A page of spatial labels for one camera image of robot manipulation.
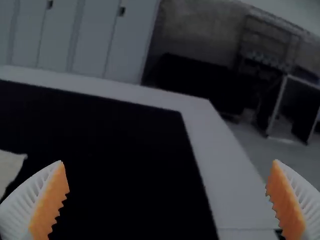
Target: concrete wall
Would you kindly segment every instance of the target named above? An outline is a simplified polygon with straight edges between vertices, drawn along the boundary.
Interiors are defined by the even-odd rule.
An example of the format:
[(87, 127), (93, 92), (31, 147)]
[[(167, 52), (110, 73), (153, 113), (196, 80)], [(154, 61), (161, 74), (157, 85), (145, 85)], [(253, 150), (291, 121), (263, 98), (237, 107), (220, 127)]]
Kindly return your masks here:
[(319, 0), (240, 0), (320, 36)]
[[(259, 12), (280, 26), (303, 35), (297, 63), (320, 74), (320, 41), (305, 37), (306, 30), (320, 23), (320, 3), (316, 0), (162, 0), (153, 33), (146, 70), (164, 53), (231, 67), (238, 50), (246, 15)], [(258, 10), (250, 4), (261, 8)], [(319, 21), (316, 10), (319, 9)], [(270, 15), (281, 15), (281, 18)]]

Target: white cabinet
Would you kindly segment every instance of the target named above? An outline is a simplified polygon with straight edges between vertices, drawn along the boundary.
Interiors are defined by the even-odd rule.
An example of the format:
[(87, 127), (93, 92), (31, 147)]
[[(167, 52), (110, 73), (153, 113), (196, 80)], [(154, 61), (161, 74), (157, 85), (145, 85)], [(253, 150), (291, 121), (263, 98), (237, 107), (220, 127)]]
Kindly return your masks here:
[(158, 4), (157, 0), (122, 0), (125, 15), (115, 25), (105, 78), (140, 83)]
[(138, 84), (159, 0), (0, 0), (0, 64)]
[(58, 72), (67, 70), (77, 3), (78, 0), (53, 0), (47, 9), (39, 48), (39, 68)]
[(87, 0), (84, 5), (72, 71), (102, 78), (120, 0)]
[(36, 67), (47, 1), (20, 0), (18, 4), (12, 64), (23, 67)]
[(11, 21), (14, 15), (15, 1), (0, 1), (0, 64), (6, 64), (10, 51)]

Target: table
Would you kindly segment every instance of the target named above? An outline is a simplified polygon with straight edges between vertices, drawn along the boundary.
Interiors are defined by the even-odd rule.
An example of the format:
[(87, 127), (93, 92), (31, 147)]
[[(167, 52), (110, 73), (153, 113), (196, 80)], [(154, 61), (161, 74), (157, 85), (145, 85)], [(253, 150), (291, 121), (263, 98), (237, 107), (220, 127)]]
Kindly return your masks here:
[(276, 239), (265, 184), (208, 100), (105, 79), (1, 66), (0, 79), (179, 111), (221, 239)]
[(270, 94), (270, 97), (266, 97), (266, 103), (262, 103), (256, 115), (256, 123), (266, 136), (272, 134), (284, 97), (289, 90), (292, 90), (291, 85), (295, 85), (295, 88), (299, 90), (298, 93), (294, 94), (296, 99), (299, 98), (296, 101), (298, 114), (294, 119), (291, 132), (308, 144), (318, 122), (320, 86), (300, 77), (288, 74), (282, 78), (278, 87), (271, 90), (273, 93)]

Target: black mat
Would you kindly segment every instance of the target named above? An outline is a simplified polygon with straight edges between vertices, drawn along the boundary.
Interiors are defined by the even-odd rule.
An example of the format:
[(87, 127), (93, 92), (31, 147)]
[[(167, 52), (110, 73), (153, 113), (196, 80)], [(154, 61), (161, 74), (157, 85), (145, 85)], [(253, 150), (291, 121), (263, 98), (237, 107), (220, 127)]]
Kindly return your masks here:
[(28, 154), (6, 196), (65, 164), (51, 240), (217, 239), (180, 113), (0, 81), (0, 116), (0, 149)]

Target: floor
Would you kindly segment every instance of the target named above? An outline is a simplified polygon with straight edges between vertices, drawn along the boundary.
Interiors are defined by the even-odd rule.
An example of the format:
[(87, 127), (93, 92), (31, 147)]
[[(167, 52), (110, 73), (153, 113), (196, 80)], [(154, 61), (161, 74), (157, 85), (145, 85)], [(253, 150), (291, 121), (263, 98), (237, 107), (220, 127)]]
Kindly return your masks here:
[(227, 121), (251, 162), (266, 182), (274, 159), (278, 159), (302, 175), (320, 191), (320, 134), (313, 135), (308, 146), (295, 140), (264, 138), (244, 118), (239, 124)]

